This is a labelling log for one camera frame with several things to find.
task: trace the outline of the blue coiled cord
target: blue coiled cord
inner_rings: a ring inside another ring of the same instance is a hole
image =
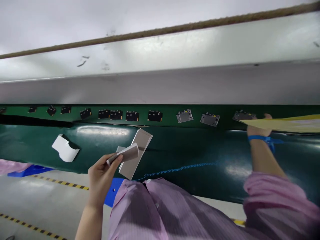
[[[166,171],[161,171],[161,172],[157,172],[157,173],[147,173],[144,175],[143,178],[137,179],[137,180],[133,180],[133,181],[140,181],[141,179],[144,179],[146,177],[152,177],[152,176],[156,176],[156,175],[161,175],[164,173],[170,173],[170,172],[178,172],[184,169],[188,169],[188,168],[194,168],[194,167],[204,167],[204,166],[213,166],[213,165],[217,165],[217,163],[199,163],[199,164],[193,164],[193,165],[188,165],[188,166],[184,166],[181,168],[175,168],[175,169],[170,169],[170,170],[166,170]]]

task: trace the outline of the hand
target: hand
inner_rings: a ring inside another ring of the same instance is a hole
[[[119,155],[109,167],[107,159],[116,153],[103,155],[92,167],[89,168],[89,204],[103,206],[106,195],[110,189],[114,173],[122,161],[123,155]]]
[[[272,119],[272,116],[268,113],[264,114],[265,119]],[[257,128],[254,126],[249,126],[247,127],[247,135],[249,136],[253,136],[253,135],[259,135],[259,136],[264,136],[264,137],[268,137],[271,133],[272,129],[263,129],[263,128]]]

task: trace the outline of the brown rope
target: brown rope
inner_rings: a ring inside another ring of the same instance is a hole
[[[185,32],[190,30],[224,26],[224,25],[230,25],[230,24],[236,24],[236,23],[245,23],[245,22],[265,20],[265,19],[271,19],[271,18],[277,18],[277,17],[285,17],[285,16],[297,15],[297,14],[314,12],[319,10],[320,10],[320,1],[311,3],[311,4],[302,4],[294,7],[281,8],[281,9],[272,10],[272,11],[250,13],[250,14],[220,18],[220,19],[212,19],[212,20],[207,20],[203,22],[178,25],[174,27],[165,27],[165,28],[147,30],[147,31],[142,31],[137,33],[128,33],[128,34],[117,35],[117,36],[91,39],[91,40],[86,40],[82,42],[67,43],[67,44],[56,45],[51,47],[37,48],[37,49],[32,49],[27,51],[3,54],[3,55],[0,55],[0,59],[20,57],[20,56],[52,52],[52,51],[58,51],[58,50],[65,50],[70,48],[85,47],[85,46],[96,45],[96,44],[132,40],[137,38],[159,36],[159,35],[164,35],[169,33]]]

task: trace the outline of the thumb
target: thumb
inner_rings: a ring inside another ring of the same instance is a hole
[[[265,119],[272,119],[272,116],[269,113],[264,114]]]
[[[110,175],[110,174],[111,174],[112,176],[114,175],[114,173],[116,172],[116,170],[117,170],[119,164],[121,163],[122,159],[123,159],[123,155],[120,154],[120,155],[111,163],[111,166],[110,166],[109,169],[107,170],[107,174],[108,174],[108,175]]]

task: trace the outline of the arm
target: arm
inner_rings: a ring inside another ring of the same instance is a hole
[[[271,129],[248,126],[248,136],[269,136]],[[262,140],[250,141],[253,173],[244,189],[249,197],[243,208],[246,227],[256,229],[270,239],[308,239],[320,221],[319,208],[310,202],[305,192],[290,182]]]
[[[76,240],[101,240],[104,199],[111,186],[114,173],[123,158],[122,155],[119,155],[108,167],[106,161],[112,155],[104,155],[88,170],[89,200],[82,213]]]
[[[270,114],[265,114],[267,119],[271,119]],[[270,129],[261,129],[253,126],[248,126],[248,136],[260,135],[268,137],[271,133]],[[277,160],[274,158],[269,146],[262,140],[252,139],[250,141],[252,168],[254,172],[262,172],[267,174],[276,175],[279,177],[287,178]]]

